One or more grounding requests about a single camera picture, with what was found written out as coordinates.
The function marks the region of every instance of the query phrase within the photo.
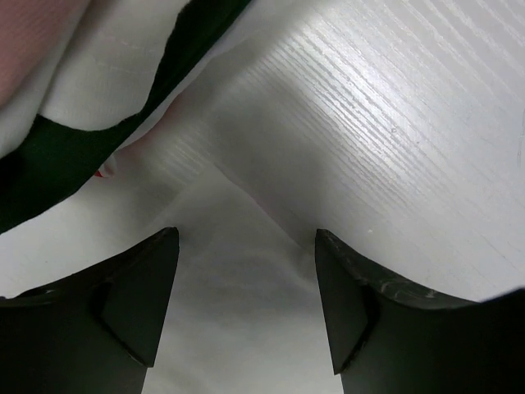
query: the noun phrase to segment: green fabric edge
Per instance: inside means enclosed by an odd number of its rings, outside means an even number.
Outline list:
[[[188,75],[251,0],[193,0],[179,15],[143,110],[105,131],[37,117],[0,160],[0,234],[73,195]]]

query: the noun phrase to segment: pink fabric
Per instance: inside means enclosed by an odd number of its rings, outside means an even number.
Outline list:
[[[0,106],[55,44],[85,0],[0,0]]]

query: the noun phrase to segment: dark green stripe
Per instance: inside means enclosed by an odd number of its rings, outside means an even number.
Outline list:
[[[193,0],[179,15],[144,109],[89,133],[38,117],[0,160],[0,234],[73,195],[188,75],[250,0]]]

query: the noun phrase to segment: white wooden surface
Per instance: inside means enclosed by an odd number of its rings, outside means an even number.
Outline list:
[[[439,291],[525,286],[523,65],[523,0],[301,2],[213,62],[118,177],[3,235],[0,289],[133,245],[210,163],[305,247],[326,227]]]

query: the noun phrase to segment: black plastic part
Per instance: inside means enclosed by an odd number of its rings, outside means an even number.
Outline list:
[[[179,253],[165,229],[60,281],[0,299],[0,392],[140,394]]]
[[[316,267],[345,394],[524,393],[525,291],[473,303],[418,285],[326,230]]]

